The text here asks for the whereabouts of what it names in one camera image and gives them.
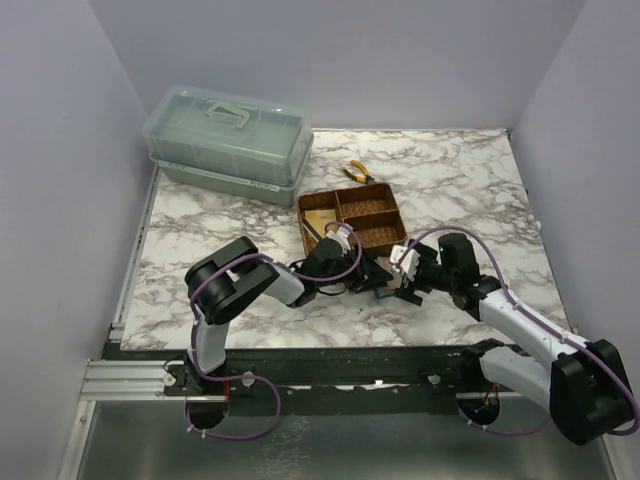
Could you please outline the blue leather card holder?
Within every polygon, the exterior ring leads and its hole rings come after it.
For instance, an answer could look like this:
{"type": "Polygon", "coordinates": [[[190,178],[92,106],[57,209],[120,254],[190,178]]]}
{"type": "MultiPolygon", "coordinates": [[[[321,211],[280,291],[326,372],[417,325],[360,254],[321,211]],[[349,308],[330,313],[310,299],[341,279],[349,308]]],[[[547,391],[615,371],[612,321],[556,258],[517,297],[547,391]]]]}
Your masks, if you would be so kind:
{"type": "Polygon", "coordinates": [[[400,286],[401,278],[400,276],[393,270],[393,267],[389,261],[388,257],[377,257],[376,263],[385,270],[388,274],[391,275],[391,279],[388,280],[385,284],[376,287],[373,290],[374,297],[377,300],[383,300],[386,298],[392,298],[395,296],[395,290],[400,286]]]}

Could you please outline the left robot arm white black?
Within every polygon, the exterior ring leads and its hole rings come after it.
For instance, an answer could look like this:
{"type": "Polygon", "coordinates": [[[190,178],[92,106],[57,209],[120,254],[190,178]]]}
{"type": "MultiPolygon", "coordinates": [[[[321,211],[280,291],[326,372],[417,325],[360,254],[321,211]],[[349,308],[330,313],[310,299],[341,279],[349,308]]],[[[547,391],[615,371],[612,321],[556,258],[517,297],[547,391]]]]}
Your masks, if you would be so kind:
{"type": "Polygon", "coordinates": [[[393,279],[374,257],[346,240],[320,240],[301,261],[283,266],[242,236],[192,265],[185,275],[195,325],[190,361],[209,374],[225,360],[228,324],[259,296],[299,308],[329,286],[352,293],[375,290],[393,279]]]}

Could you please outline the green plastic storage box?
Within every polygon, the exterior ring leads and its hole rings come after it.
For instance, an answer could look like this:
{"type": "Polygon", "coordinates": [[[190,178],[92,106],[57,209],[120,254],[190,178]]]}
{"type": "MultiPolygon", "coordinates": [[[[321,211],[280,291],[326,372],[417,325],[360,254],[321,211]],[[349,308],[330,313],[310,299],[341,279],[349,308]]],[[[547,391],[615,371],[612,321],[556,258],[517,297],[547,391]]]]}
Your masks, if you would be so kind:
{"type": "Polygon", "coordinates": [[[142,133],[169,180],[287,207],[314,141],[298,107],[181,85],[166,92],[142,133]]]}

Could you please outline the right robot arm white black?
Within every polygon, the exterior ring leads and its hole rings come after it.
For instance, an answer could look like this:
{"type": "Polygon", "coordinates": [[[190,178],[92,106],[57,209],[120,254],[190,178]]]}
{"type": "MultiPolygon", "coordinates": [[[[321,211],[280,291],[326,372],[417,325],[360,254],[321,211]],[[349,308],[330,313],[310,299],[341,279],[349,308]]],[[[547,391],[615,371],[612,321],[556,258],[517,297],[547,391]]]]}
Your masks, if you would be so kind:
{"type": "Polygon", "coordinates": [[[512,346],[489,339],[466,351],[465,381],[505,386],[544,408],[563,436],[585,445],[603,435],[639,429],[639,403],[619,350],[557,326],[522,302],[500,271],[484,275],[474,248],[482,242],[462,227],[443,227],[437,248],[419,239],[392,249],[402,278],[397,295],[420,304],[419,292],[450,295],[454,304],[498,330],[512,346]]]}

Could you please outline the brown woven divided basket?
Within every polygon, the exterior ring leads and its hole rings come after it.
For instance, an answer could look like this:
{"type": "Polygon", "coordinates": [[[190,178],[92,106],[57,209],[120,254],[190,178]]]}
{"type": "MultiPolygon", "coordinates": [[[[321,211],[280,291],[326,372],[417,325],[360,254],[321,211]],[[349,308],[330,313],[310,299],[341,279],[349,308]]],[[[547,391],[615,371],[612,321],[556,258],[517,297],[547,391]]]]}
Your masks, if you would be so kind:
{"type": "Polygon", "coordinates": [[[388,257],[394,245],[406,242],[408,234],[391,186],[377,183],[360,187],[301,195],[297,213],[304,253],[317,244],[302,225],[306,210],[334,209],[336,220],[350,225],[364,250],[374,257],[388,257]]]}

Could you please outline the yellow handled pliers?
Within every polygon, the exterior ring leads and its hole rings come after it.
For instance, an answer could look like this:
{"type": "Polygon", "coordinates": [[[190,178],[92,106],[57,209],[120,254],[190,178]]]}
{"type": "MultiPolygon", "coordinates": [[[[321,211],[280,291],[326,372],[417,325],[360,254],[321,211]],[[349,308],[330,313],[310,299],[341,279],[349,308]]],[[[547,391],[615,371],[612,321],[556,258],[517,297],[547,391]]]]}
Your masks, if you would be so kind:
{"type": "Polygon", "coordinates": [[[343,167],[342,172],[347,178],[362,185],[371,185],[375,183],[375,179],[362,163],[357,160],[352,160],[350,162],[350,166],[354,167],[356,172],[353,172],[349,167],[343,167]]]}

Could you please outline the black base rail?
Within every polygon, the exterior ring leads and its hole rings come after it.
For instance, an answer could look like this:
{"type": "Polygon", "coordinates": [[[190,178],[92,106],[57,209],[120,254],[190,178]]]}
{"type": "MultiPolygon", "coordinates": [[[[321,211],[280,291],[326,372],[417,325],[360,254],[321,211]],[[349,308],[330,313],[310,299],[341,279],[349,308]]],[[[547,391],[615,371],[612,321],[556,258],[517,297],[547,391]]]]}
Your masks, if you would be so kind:
{"type": "Polygon", "coordinates": [[[205,380],[182,357],[165,366],[164,393],[196,414],[267,417],[464,412],[478,423],[518,394],[471,367],[466,346],[231,349],[205,380]]]}

